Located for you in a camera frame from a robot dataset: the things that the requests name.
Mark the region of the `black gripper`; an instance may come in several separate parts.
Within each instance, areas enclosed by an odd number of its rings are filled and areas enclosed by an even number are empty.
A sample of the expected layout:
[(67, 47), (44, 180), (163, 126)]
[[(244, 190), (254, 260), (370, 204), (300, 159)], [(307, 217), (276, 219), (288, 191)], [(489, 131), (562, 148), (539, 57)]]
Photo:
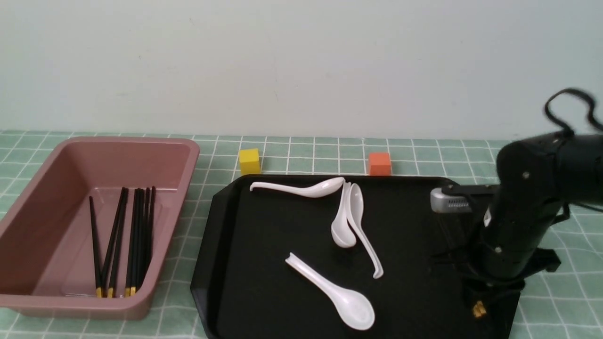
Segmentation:
[(540, 248), (540, 243), (552, 225), (570, 217), (566, 202), (547, 200), (532, 208), (494, 202), (485, 216), (489, 223), (477, 223), (465, 244), (431, 257), (432, 267), (453, 267), (467, 302), (496, 302), (517, 295), (526, 278), (558, 270), (557, 253)]

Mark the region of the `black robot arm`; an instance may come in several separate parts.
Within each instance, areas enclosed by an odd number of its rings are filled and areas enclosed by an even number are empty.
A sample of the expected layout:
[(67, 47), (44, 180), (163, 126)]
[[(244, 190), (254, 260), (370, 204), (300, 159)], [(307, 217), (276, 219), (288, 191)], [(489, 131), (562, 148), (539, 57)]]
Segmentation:
[(448, 185), (431, 191), (439, 214), (471, 212), (465, 244), (433, 255), (451, 264), (472, 302), (493, 302), (525, 287), (525, 279), (556, 272), (561, 260), (541, 249), (547, 230), (570, 217), (570, 204), (601, 210), (602, 136), (560, 132), (514, 141), (496, 158), (497, 185)]

